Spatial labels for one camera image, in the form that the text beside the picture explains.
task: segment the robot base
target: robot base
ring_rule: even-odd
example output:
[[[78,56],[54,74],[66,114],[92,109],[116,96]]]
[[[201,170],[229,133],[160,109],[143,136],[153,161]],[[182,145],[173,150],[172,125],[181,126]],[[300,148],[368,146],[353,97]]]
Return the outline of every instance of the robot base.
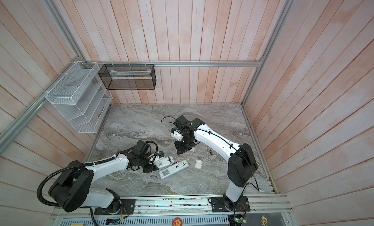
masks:
[[[210,199],[211,199],[212,211],[213,212],[226,212],[227,211],[226,205],[225,205],[225,200],[227,200],[226,197],[224,197],[224,196],[222,196],[222,197],[212,197]],[[246,211],[251,210],[250,204],[248,202],[248,198],[246,196],[241,196],[241,198],[236,203],[233,203],[233,204],[236,205],[235,211],[237,211],[237,212],[241,211],[241,209],[240,209],[240,207],[242,206],[241,204],[243,204],[245,206]]]
[[[135,199],[121,199],[121,206],[125,207],[127,213],[129,215],[132,215],[134,213],[134,207],[135,207]],[[95,215],[109,215],[109,212],[106,208],[96,207]]]

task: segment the red round sticker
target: red round sticker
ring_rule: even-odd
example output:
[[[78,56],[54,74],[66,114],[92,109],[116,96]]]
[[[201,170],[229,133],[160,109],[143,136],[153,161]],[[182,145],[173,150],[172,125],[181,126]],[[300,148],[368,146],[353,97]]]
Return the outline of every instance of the red round sticker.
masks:
[[[183,225],[183,222],[180,218],[175,218],[173,220],[173,226],[182,226]]]

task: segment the white remote control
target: white remote control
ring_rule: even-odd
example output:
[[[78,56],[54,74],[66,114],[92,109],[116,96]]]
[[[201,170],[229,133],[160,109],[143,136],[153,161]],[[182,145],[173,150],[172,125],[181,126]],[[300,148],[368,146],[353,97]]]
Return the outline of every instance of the white remote control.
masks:
[[[161,179],[164,179],[166,177],[169,177],[173,175],[174,173],[177,173],[185,168],[189,167],[187,160],[180,161],[179,163],[174,164],[173,166],[170,166],[168,168],[165,168],[164,170],[159,171]]]
[[[156,158],[154,159],[154,164],[158,168],[164,168],[164,167],[167,167],[169,165],[172,165],[173,163],[174,163],[174,160],[173,160],[172,156],[162,157],[162,158],[159,158],[158,156],[156,156]]]

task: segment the gray marble surface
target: gray marble surface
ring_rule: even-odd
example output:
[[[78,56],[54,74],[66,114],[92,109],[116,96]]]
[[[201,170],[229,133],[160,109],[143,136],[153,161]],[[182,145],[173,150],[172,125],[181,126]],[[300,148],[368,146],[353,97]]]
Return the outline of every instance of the gray marble surface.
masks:
[[[138,171],[124,170],[114,172],[92,183],[92,187],[110,188],[120,196],[150,196],[150,195],[191,195],[191,194],[222,194],[226,191],[229,178],[227,163],[213,152],[208,146],[200,143],[195,146],[195,152],[188,151],[177,156],[171,137],[172,124],[161,123],[165,116],[178,117],[184,115],[188,120],[199,118],[210,128],[236,143],[247,143],[252,147],[258,164],[255,177],[260,192],[270,192],[263,166],[259,160],[253,140],[246,122],[237,104],[159,104],[159,105],[119,105],[110,109],[108,119],[100,134],[90,161],[107,158],[118,150],[134,146],[137,141],[152,140],[159,145],[165,156],[173,156],[174,161],[184,159],[189,168],[161,180],[158,171],[148,174]],[[196,169],[196,160],[202,160],[202,168]],[[248,185],[245,192],[258,191]]]

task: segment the qr code sticker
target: qr code sticker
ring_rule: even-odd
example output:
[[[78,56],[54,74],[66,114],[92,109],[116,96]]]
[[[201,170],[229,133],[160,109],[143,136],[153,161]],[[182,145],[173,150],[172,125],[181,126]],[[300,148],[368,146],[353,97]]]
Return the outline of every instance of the qr code sticker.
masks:
[[[169,172],[168,169],[162,171],[162,175],[164,175],[164,176],[169,175],[169,174],[170,174],[170,172]]]

